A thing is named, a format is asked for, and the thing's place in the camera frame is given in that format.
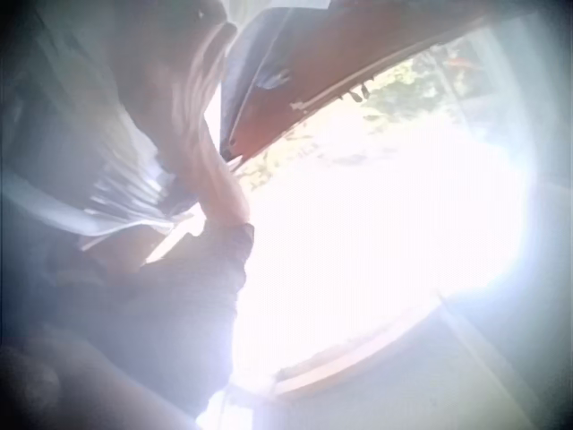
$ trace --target sleeve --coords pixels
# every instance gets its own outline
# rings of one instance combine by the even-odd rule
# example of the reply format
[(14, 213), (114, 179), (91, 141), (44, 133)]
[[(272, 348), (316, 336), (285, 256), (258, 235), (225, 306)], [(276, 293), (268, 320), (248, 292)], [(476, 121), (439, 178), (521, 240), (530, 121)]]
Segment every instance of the sleeve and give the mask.
[(208, 225), (141, 268), (115, 327), (112, 361), (193, 417), (231, 375), (235, 304), (253, 233), (251, 225)]

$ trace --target hand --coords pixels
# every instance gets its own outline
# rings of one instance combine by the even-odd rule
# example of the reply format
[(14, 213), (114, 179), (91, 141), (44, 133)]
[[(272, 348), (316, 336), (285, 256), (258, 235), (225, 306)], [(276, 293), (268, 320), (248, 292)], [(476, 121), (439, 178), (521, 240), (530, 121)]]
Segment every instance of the hand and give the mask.
[(201, 138), (203, 115), (224, 72), (236, 34), (219, 0), (197, 0), (189, 25), (166, 35), (152, 7), (115, 51), (120, 98), (134, 123), (175, 172)]
[(26, 352), (51, 366), (63, 380), (109, 364), (107, 358), (86, 340), (70, 331), (49, 326), (31, 337)]

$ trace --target person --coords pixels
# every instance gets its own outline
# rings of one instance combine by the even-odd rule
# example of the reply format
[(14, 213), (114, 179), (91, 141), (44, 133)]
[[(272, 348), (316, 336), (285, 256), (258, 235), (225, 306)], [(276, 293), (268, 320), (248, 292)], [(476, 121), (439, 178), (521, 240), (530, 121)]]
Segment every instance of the person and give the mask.
[[(48, 409), (56, 412), (40, 415), (51, 416), (58, 428), (190, 428), (231, 373), (235, 301), (253, 244), (248, 202), (203, 117), (236, 28), (218, 0), (189, 2), (192, 10), (173, 37), (165, 37), (161, 2), (118, 3), (124, 25), (102, 56), (117, 97), (197, 196), (206, 226), (199, 237), (184, 238), (121, 282), (68, 250), (68, 265), (80, 276), (54, 280), (61, 273), (52, 273), (41, 299), (25, 307), (25, 339), (4, 356), (11, 363), (32, 360), (32, 367), (55, 375), (52, 387), (59, 388), (51, 392), (59, 400)], [(47, 26), (57, 17), (49, 11), (44, 16)], [(106, 119), (105, 109), (91, 108), (93, 93), (81, 90), (82, 78), (74, 80), (66, 89), (77, 106)], [(121, 152), (121, 145), (116, 148)], [(41, 330), (42, 324), (52, 328)]]

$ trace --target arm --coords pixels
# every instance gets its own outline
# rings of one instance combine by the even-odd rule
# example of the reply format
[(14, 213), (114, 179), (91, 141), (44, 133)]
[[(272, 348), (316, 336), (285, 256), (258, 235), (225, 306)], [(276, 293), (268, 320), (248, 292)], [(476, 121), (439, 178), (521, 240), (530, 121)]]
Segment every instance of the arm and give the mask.
[(88, 342), (68, 331), (45, 329), (28, 352), (60, 379), (62, 428), (196, 429), (183, 411), (139, 385)]
[(139, 385), (108, 361), (64, 381), (63, 406), (62, 418), (79, 428), (197, 428), (183, 411)]
[(219, 227), (247, 224), (249, 204), (241, 186), (213, 145), (203, 121), (201, 138), (191, 145), (184, 186), (197, 194), (207, 220)]

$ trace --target wooden trim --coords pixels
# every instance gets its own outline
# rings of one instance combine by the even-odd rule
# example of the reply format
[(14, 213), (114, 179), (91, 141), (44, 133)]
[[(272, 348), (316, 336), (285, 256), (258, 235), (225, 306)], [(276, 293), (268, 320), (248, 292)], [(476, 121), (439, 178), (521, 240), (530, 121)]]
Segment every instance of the wooden trim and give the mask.
[(302, 391), (315, 388), (318, 383), (321, 385), (333, 383), (334, 379), (338, 380), (340, 377), (344, 377), (344, 374), (351, 369), (357, 370), (366, 359), (375, 356), (388, 345), (400, 339), (402, 335), (424, 320), (439, 306), (440, 299), (438, 297), (429, 299), (399, 318), (378, 336), (350, 349), (343, 356), (330, 360), (323, 365), (318, 365), (308, 372), (276, 383), (271, 397), (292, 397), (301, 394)]

